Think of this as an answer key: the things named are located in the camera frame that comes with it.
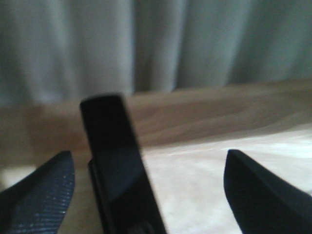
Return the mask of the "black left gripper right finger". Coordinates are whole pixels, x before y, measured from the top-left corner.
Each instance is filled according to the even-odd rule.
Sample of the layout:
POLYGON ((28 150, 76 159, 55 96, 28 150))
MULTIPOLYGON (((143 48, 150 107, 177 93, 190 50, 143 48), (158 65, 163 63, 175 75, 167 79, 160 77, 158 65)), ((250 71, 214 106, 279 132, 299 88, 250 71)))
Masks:
POLYGON ((227 153, 224 191, 244 234, 310 234, 312 197, 240 150, 227 153))

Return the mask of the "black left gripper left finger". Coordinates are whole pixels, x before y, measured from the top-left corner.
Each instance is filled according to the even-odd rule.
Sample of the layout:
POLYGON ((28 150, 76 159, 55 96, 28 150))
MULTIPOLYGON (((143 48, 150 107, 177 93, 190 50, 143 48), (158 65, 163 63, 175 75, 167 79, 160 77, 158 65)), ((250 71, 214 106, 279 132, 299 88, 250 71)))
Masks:
POLYGON ((62 151, 0 194, 2 234, 56 234, 75 189, 72 154, 62 151))

